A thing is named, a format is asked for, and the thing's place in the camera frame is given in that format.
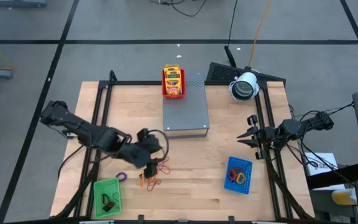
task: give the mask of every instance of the green tray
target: green tray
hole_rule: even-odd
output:
[[[97,181],[93,184],[93,193],[94,193],[94,214],[96,218],[105,217],[108,215],[114,215],[121,213],[121,193],[119,191],[119,182],[118,178],[101,180]],[[110,211],[105,212],[103,210],[103,200],[102,194],[108,195],[110,200],[112,200],[115,204],[118,204],[118,208],[112,208]]]

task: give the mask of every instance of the wooden tabletop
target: wooden tabletop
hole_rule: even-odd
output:
[[[87,121],[92,119],[97,87],[98,82],[83,82],[81,86],[75,114]],[[275,124],[278,125],[283,119],[290,118],[283,83],[269,82],[268,91]],[[260,94],[267,121],[263,93]],[[122,213],[107,219],[136,220],[140,214],[146,220],[227,220],[230,215],[234,215],[236,220],[275,219],[265,162],[255,159],[255,149],[236,141],[236,137],[249,127],[247,117],[257,114],[255,100],[238,103],[233,100],[227,86],[206,86],[206,96],[210,122],[208,136],[170,140],[167,165],[171,173],[158,174],[162,183],[153,191],[147,191],[146,186],[140,187],[142,170],[118,159],[101,162],[98,180],[113,178],[118,172],[128,174],[128,179],[120,186]],[[109,108],[107,125],[125,133],[135,136],[142,128],[162,129],[161,86],[113,86]],[[162,138],[160,143],[165,147]],[[69,140],[65,157],[78,146],[76,139]],[[287,148],[281,153],[288,189],[306,212],[314,216],[302,165]],[[84,156],[85,150],[72,157],[62,169],[51,215],[60,212],[77,190]],[[223,188],[229,156],[253,162],[249,195]],[[277,193],[281,215],[285,217],[278,188]],[[87,200],[88,191],[84,194],[81,214],[85,214]]]

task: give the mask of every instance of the gray metal plate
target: gray metal plate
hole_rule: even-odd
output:
[[[204,76],[189,73],[185,78],[186,95],[183,99],[163,99],[165,131],[209,128]]]

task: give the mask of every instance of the red container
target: red container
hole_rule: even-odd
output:
[[[165,89],[165,73],[162,70],[162,95],[167,99],[183,99],[186,95],[186,81],[185,81],[185,70],[180,70],[180,78],[181,78],[181,94],[179,95],[169,95]]]

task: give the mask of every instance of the gray floor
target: gray floor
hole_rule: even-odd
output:
[[[0,8],[0,39],[58,40],[72,0],[48,0],[45,9]],[[233,39],[253,39],[267,1],[241,0]],[[193,13],[199,1],[177,8]],[[358,1],[348,1],[358,24]],[[193,18],[148,0],[80,0],[68,39],[225,39],[234,0],[208,0]],[[273,1],[260,39],[356,40],[339,1]],[[74,110],[82,81],[159,80],[166,63],[208,71],[210,62],[227,64],[223,44],[65,45],[47,100],[65,100]],[[231,45],[237,66],[249,59],[251,45]],[[29,128],[57,46],[0,45],[14,64],[14,78],[0,80],[0,204]],[[358,91],[358,45],[257,45],[252,66],[287,79],[295,114],[351,102]],[[340,164],[358,163],[358,132],[352,109],[333,115],[334,129],[310,133],[306,144],[333,152]],[[38,125],[12,199],[6,222],[47,218],[66,141]]]

